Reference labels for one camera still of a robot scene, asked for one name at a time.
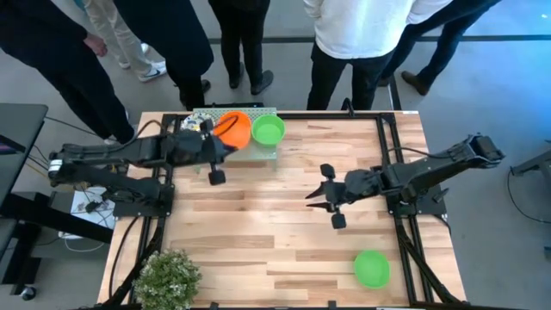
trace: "wooden tabletop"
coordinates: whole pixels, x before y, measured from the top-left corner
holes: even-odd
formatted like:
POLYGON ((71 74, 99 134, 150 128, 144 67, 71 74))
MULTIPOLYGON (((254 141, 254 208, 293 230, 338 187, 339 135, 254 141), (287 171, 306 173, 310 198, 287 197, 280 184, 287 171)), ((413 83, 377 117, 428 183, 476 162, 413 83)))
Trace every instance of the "wooden tabletop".
MULTIPOLYGON (((144 113, 140 125, 162 119, 144 113)), ((396 113, 402 146, 426 149, 416 113, 396 113)), ((208 184, 209 169, 175 170, 176 199, 164 230, 163 248, 184 249, 201 266, 203 280, 195 307, 211 301, 221 307, 404 306, 408 304, 393 218, 383 197, 344 206, 346 229, 331 228, 325 210, 307 208, 304 197, 323 177, 321 164, 332 164, 337 179, 345 172, 381 164, 375 122, 286 121, 287 135, 278 146, 277 170, 267 163, 226 163, 226 184, 208 184), (364 250, 383 252, 391 280, 383 289, 359 284, 353 261, 364 250)), ((158 133, 150 126, 144 136, 158 133)), ((390 130, 386 130, 392 145, 390 130)), ((405 152, 406 162, 419 155, 405 152)), ((131 168, 131 177, 150 177, 131 168)), ((122 234, 131 219, 119 220, 111 242, 98 301, 108 298, 108 280, 122 234)), ((426 261, 449 291, 465 295, 448 229, 432 216, 418 216, 426 261)), ((116 289, 136 260, 142 219, 130 231, 115 270, 116 289)), ((417 296, 422 300, 418 269, 412 261, 417 296)))

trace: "green plastic bowl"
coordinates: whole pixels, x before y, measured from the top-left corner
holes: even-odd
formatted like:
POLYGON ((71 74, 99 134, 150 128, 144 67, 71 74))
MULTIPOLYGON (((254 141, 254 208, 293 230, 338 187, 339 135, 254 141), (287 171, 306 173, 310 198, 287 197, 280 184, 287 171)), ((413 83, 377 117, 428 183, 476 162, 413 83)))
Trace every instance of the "green plastic bowl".
POLYGON ((363 251, 354 261, 354 273, 367 288, 384 288, 390 280, 390 264, 378 251, 363 251))
POLYGON ((277 146, 285 136, 285 122, 275 115, 263 115, 252 123, 252 138, 263 146, 277 146))

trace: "white cable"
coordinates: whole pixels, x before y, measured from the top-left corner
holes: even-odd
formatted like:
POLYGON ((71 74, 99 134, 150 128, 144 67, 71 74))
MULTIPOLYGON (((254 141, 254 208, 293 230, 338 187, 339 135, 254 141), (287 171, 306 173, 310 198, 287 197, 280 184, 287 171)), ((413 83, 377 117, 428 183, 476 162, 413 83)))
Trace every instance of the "white cable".
POLYGON ((99 248, 101 248, 102 246, 105 245, 104 243, 101 243, 99 246, 97 246, 97 247, 94 248, 94 249, 89 249, 89 250, 75 250, 75 249, 72 249, 72 248, 69 246, 69 244, 67 244, 67 239, 64 239, 64 241, 65 241, 65 247, 67 248, 67 250, 69 250, 69 251, 75 251, 75 252, 78 252, 78 253, 92 252, 92 251, 98 250, 99 248))

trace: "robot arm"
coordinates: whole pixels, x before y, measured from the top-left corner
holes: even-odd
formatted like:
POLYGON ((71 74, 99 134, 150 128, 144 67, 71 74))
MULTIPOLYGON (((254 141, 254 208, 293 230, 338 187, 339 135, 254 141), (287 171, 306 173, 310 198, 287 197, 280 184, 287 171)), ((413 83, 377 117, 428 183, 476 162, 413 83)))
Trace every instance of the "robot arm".
POLYGON ((86 182, 107 188, 114 201, 155 205, 163 200, 163 192, 169 190, 156 178, 138 180, 96 166, 132 164, 141 168, 168 168, 210 164, 210 183, 222 184, 226 177, 217 165, 237 149, 224 145, 214 136, 213 129, 212 121, 205 121, 200 132, 160 134, 133 139, 123 146, 63 145, 60 152, 50 154, 48 176, 53 187, 86 182))
POLYGON ((323 164, 321 174, 326 181, 307 199, 325 194, 327 202, 308 206, 335 213, 333 227, 345 228, 344 216, 340 214, 340 207, 345 203, 351 204, 376 195, 396 196, 401 202, 415 203, 431 187, 470 168, 493 168, 504 157, 489 137, 476 135, 448 150, 410 164, 397 163, 350 171, 344 183, 333 182, 335 170, 323 164))

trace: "wheel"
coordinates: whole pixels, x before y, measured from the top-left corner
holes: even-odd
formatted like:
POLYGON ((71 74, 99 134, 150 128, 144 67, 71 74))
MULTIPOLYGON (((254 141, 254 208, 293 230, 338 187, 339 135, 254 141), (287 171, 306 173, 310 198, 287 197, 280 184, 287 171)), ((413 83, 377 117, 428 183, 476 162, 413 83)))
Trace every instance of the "wheel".
POLYGON ((24 301, 30 301, 36 297, 36 288, 26 286, 21 292, 20 296, 24 301))

